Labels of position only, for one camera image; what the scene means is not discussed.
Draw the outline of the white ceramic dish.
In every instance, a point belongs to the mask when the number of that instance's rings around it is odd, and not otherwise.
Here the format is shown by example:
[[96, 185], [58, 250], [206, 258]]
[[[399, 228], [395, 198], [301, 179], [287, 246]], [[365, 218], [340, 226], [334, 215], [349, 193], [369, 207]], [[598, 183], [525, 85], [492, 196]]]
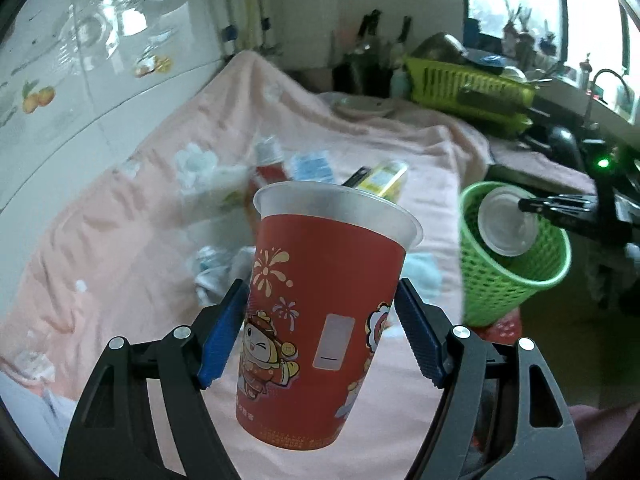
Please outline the white ceramic dish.
[[390, 116], [395, 107], [390, 100], [372, 96], [343, 96], [333, 104], [333, 109], [344, 117], [362, 119]]

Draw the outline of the black red cigarette box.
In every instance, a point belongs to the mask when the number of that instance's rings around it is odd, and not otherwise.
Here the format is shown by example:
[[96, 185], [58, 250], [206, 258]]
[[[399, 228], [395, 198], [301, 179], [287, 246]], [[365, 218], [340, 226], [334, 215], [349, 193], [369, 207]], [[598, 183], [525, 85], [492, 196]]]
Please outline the black red cigarette box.
[[370, 174], [371, 168], [362, 166], [354, 172], [344, 183], [348, 188], [356, 188]]

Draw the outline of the red plastic stool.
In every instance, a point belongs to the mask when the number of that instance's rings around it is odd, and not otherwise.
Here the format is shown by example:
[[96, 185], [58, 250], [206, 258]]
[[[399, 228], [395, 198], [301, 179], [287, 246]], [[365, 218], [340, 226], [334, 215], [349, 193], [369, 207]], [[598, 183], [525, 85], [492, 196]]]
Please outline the red plastic stool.
[[518, 316], [505, 316], [489, 326], [473, 327], [473, 332], [495, 344], [514, 344], [522, 336], [522, 322]]

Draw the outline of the black knife block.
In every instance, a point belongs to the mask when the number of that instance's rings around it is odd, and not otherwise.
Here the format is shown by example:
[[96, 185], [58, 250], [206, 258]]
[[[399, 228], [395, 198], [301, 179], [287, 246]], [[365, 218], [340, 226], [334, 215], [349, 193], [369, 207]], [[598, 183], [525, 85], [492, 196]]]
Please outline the black knife block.
[[398, 37], [385, 42], [378, 34], [381, 16], [382, 12], [374, 9], [362, 18], [354, 46], [332, 70], [334, 91], [380, 99], [409, 99], [411, 81], [405, 54], [412, 17], [405, 15]]

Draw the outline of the pink towel table cover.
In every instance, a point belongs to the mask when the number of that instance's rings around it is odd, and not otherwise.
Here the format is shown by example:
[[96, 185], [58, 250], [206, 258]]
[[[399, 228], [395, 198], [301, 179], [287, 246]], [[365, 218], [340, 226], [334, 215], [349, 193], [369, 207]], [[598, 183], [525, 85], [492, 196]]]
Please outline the pink towel table cover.
[[255, 242], [245, 201], [260, 140], [276, 140], [290, 159], [325, 154], [337, 182], [363, 166], [406, 162], [400, 202], [424, 237], [402, 273], [461, 321], [459, 194], [485, 177], [485, 137], [406, 101], [388, 117], [352, 122], [327, 96], [244, 53], [69, 203], [24, 263], [1, 324], [1, 396], [47, 471], [58, 471], [107, 341], [156, 339], [191, 322], [205, 246], [215, 249], [220, 288], [248, 271]]

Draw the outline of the lemon tea carton bottle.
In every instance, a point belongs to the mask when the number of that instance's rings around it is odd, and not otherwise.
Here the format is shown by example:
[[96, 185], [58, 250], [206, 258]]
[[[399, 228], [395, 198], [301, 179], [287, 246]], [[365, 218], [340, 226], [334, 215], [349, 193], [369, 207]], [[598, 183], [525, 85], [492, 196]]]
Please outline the lemon tea carton bottle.
[[388, 160], [374, 167], [356, 189], [397, 204], [409, 175], [409, 165], [403, 160]]

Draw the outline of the chrome sink faucet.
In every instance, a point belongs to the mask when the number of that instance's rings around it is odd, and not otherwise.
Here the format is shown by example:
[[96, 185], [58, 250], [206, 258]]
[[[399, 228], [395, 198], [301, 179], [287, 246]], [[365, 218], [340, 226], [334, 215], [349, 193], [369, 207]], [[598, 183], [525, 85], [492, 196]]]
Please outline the chrome sink faucet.
[[634, 92], [632, 92], [631, 88], [629, 88], [628, 84], [626, 83], [624, 77], [621, 74], [617, 73], [615, 70], [612, 70], [612, 68], [607, 68], [607, 67], [601, 68], [590, 79], [588, 102], [587, 102], [584, 118], [582, 118], [582, 125], [585, 128], [588, 128], [592, 125], [591, 114], [594, 107], [594, 103], [600, 102], [606, 105], [608, 104], [608, 101], [602, 100], [602, 98], [604, 96], [613, 95], [612, 92], [609, 92], [608, 90], [604, 90], [598, 84], [598, 79], [605, 74], [609, 74], [618, 80], [616, 93], [619, 96], [620, 92], [623, 92], [623, 99], [622, 99], [623, 106], [630, 105], [634, 100]]

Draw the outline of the black kettle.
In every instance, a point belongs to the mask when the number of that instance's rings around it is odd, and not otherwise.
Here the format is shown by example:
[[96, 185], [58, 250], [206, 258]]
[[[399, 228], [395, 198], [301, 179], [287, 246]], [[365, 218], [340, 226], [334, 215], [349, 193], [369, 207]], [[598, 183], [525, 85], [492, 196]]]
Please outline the black kettle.
[[552, 126], [547, 130], [547, 140], [550, 148], [548, 157], [551, 160], [576, 171], [585, 170], [582, 153], [570, 130], [561, 126]]

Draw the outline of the red paper cup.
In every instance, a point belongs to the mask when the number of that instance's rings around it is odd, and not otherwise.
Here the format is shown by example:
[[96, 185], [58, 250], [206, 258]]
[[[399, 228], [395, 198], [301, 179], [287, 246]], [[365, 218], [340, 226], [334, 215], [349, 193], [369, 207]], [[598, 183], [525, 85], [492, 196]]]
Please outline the red paper cup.
[[254, 206], [236, 418], [278, 448], [324, 448], [354, 407], [422, 228], [404, 208], [344, 185], [273, 183]]

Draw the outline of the mauve dish towel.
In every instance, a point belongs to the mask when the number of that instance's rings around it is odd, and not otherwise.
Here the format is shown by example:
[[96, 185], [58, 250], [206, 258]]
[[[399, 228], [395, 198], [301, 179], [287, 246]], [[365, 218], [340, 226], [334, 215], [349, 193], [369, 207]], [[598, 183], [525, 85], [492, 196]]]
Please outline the mauve dish towel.
[[488, 180], [534, 188], [548, 194], [594, 194], [596, 187], [586, 174], [552, 162], [526, 145], [490, 136], [492, 163]]

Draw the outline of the metal pot in rack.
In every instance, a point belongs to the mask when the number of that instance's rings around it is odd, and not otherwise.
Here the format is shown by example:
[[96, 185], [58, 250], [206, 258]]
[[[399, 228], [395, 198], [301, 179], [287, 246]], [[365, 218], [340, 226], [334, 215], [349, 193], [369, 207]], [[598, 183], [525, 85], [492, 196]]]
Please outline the metal pot in rack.
[[412, 52], [413, 58], [423, 58], [451, 64], [464, 64], [468, 59], [468, 50], [455, 36], [438, 32], [422, 41]]

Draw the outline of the yellow gas pipe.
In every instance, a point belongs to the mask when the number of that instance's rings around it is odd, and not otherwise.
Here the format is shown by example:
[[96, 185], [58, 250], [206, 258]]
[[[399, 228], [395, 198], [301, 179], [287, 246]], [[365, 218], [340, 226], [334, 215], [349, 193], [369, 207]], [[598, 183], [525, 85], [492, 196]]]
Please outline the yellow gas pipe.
[[245, 0], [246, 4], [246, 47], [255, 50], [258, 47], [259, 0]]

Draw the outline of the lime green dish rack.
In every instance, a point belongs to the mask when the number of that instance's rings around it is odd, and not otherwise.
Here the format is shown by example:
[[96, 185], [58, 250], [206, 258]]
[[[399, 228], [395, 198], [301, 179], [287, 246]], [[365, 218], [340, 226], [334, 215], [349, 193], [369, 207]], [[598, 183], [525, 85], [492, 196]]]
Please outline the lime green dish rack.
[[431, 110], [503, 126], [518, 136], [533, 125], [528, 116], [535, 89], [512, 79], [463, 65], [406, 58], [411, 99]]

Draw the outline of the red pouch drink bottle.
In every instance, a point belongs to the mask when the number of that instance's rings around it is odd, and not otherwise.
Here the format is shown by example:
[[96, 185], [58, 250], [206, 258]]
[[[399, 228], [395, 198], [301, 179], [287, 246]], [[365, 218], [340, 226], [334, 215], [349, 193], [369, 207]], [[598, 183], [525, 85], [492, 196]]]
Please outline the red pouch drink bottle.
[[271, 183], [287, 181], [285, 158], [279, 140], [275, 136], [260, 136], [255, 144], [255, 169], [253, 180], [262, 188]]

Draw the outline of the white round plastic lid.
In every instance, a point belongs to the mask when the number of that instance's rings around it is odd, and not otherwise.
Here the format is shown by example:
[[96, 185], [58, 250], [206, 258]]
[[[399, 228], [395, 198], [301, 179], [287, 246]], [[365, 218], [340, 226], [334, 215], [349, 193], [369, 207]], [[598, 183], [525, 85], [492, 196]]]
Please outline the white round plastic lid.
[[496, 254], [514, 258], [532, 248], [538, 236], [538, 219], [518, 204], [528, 194], [515, 186], [500, 185], [480, 202], [477, 227], [483, 242]]

